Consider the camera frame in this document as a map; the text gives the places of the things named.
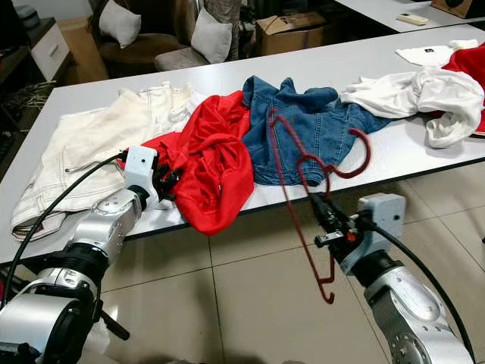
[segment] tiled floor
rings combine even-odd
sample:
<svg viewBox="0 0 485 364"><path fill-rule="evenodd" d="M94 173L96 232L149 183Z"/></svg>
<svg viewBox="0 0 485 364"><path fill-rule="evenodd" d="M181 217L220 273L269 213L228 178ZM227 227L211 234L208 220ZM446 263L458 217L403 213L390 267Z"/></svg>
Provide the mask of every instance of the tiled floor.
<svg viewBox="0 0 485 364"><path fill-rule="evenodd" d="M360 196L407 198L403 240L448 291L485 362L485 163L335 195L349 213ZM305 236L315 226L298 204ZM312 247L321 274L328 253ZM395 249L420 279L410 261ZM131 241L104 282L105 308L132 337L111 337L121 363L388 363L363 289L337 269L328 306L284 208L237 218L208 239L184 229Z"/></svg>

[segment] cardboard box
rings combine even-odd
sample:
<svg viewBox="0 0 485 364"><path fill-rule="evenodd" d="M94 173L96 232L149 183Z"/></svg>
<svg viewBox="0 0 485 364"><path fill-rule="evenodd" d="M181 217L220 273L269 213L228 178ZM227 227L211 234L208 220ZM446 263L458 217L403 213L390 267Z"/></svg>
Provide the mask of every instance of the cardboard box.
<svg viewBox="0 0 485 364"><path fill-rule="evenodd" d="M88 22L87 17L57 22L75 60L64 75L64 85L109 80L98 47L89 32Z"/></svg>
<svg viewBox="0 0 485 364"><path fill-rule="evenodd" d="M433 0L431 6L446 11L457 17L482 17L485 15L485 2L483 0L462 0L453 6L447 0Z"/></svg>
<svg viewBox="0 0 485 364"><path fill-rule="evenodd" d="M325 23L316 12L257 20L256 53L275 55L329 44L324 41Z"/></svg>

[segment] chair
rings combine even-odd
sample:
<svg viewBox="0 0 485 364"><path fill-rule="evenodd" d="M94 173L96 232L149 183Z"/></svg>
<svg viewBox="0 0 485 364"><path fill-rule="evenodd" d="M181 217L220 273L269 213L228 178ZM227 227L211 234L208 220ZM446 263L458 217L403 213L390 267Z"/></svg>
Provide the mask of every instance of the chair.
<svg viewBox="0 0 485 364"><path fill-rule="evenodd" d="M239 52L239 12L241 0L205 0L205 9L217 21L231 23L233 34L226 61L238 59ZM158 71L172 71L181 68L203 66L209 62L195 49L184 48L165 52L155 58L155 68Z"/></svg>
<svg viewBox="0 0 485 364"><path fill-rule="evenodd" d="M90 21L92 38L111 78L156 72L157 55L186 49L196 24L194 0L114 0L142 16L135 41L124 49L116 40L102 36L99 17L108 0L101 0Z"/></svg>

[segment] clothing pile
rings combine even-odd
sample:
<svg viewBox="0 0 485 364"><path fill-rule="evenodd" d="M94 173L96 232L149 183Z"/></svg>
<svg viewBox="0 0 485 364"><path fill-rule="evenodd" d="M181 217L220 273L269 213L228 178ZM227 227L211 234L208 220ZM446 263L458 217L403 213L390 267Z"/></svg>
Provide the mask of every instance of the clothing pile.
<svg viewBox="0 0 485 364"><path fill-rule="evenodd" d="M485 133L485 45L458 50L443 68L361 78L343 93L320 87L297 93L292 79L280 88L250 77L242 90L205 98L192 85L169 83L138 94L127 89L109 108L61 117L41 162L11 220L22 240L35 219L94 164L133 145L158 151L159 164L183 170L172 189L175 205L198 231L217 234L236 218L254 183L280 184L271 133L285 184L300 184L297 145L275 115L290 121L305 149L338 165L350 152L357 128L373 133L395 119L441 111L427 123L428 143L443 148L472 133ZM323 174L306 161L303 174L317 186ZM124 185L118 163L101 168L79 185L42 223L34 239L58 230L66 214L89 209ZM173 204L161 208L171 209Z"/></svg>

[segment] remote control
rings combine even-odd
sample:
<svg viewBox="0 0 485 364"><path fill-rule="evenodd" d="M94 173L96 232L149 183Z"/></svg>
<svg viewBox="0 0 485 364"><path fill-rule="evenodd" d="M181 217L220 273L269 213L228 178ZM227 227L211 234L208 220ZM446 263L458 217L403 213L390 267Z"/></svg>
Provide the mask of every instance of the remote control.
<svg viewBox="0 0 485 364"><path fill-rule="evenodd" d="M398 15L397 20L405 21L406 23L411 23L414 25L425 25L427 18L419 17L417 15L403 13Z"/></svg>

